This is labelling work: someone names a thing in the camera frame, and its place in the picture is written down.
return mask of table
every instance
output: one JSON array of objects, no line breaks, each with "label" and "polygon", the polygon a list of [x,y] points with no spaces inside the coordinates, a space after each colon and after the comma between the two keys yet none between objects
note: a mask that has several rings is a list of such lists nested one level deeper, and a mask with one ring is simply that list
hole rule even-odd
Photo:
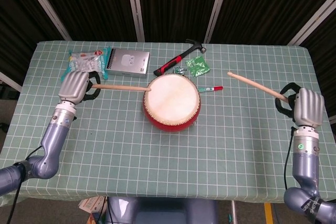
[{"label": "table", "polygon": [[[3,150],[1,167],[23,160],[43,136],[58,103],[60,76],[69,50],[111,46],[149,51],[147,79],[109,76],[107,84],[146,87],[152,72],[190,44],[142,42],[40,42],[33,54]],[[224,86],[201,93],[197,123],[165,133],[142,112],[141,92],[102,90],[77,106],[57,175],[23,183],[25,197],[79,200],[97,195],[200,197],[282,202],[283,171],[291,119],[277,112],[274,98],[238,80],[240,74],[274,90],[289,82],[320,91],[307,49],[297,46],[205,45],[211,71],[190,79],[198,86]],[[193,58],[193,52],[186,58]],[[326,113],[320,132],[320,192],[336,198],[336,145]],[[289,186],[291,157],[287,169]],[[1,198],[4,205],[14,193]]]}]

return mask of green packet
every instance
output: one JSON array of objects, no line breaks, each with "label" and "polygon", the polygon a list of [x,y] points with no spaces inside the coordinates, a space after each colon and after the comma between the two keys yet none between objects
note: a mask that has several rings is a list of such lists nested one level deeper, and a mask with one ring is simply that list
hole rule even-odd
[{"label": "green packet", "polygon": [[187,64],[188,70],[194,77],[200,76],[210,71],[210,68],[202,55],[197,56],[194,59],[187,60],[185,63]]}]

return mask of hammer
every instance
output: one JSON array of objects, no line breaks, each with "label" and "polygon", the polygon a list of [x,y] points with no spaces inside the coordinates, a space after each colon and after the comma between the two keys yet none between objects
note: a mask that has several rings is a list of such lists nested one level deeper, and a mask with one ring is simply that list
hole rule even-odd
[{"label": "hammer", "polygon": [[183,52],[182,54],[176,56],[175,58],[171,59],[170,61],[168,61],[165,65],[163,65],[162,67],[156,69],[154,71],[154,74],[156,76],[161,76],[163,75],[168,69],[170,69],[171,67],[175,66],[177,63],[179,63],[184,57],[186,57],[188,54],[190,54],[192,51],[195,51],[196,49],[200,50],[201,53],[205,53],[206,48],[202,46],[201,43],[199,43],[196,40],[192,40],[192,39],[187,39],[185,41],[186,43],[190,43],[193,44],[193,46],[191,48],[189,48],[187,51]]}]

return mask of sticker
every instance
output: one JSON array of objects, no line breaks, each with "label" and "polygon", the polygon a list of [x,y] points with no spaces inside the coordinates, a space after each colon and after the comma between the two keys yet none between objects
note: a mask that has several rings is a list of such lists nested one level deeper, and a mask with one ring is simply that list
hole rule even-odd
[{"label": "sticker", "polygon": [[308,199],[302,206],[301,209],[305,212],[307,215],[307,219],[310,221],[310,223],[314,224],[321,224],[318,220],[316,220],[316,215],[320,209],[322,199],[314,196]]}]

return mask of hammer head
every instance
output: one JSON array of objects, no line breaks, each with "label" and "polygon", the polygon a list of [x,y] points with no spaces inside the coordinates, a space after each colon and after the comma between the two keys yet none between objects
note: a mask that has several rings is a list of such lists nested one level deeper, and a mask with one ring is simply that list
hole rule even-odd
[{"label": "hammer head", "polygon": [[194,44],[194,45],[193,45],[193,49],[194,49],[194,50],[198,49],[198,50],[200,50],[201,53],[203,53],[203,54],[206,52],[206,48],[203,47],[202,44],[199,43],[199,42],[196,41],[196,40],[193,40],[193,39],[187,39],[185,42],[186,42],[186,43],[190,43],[190,44]]}]

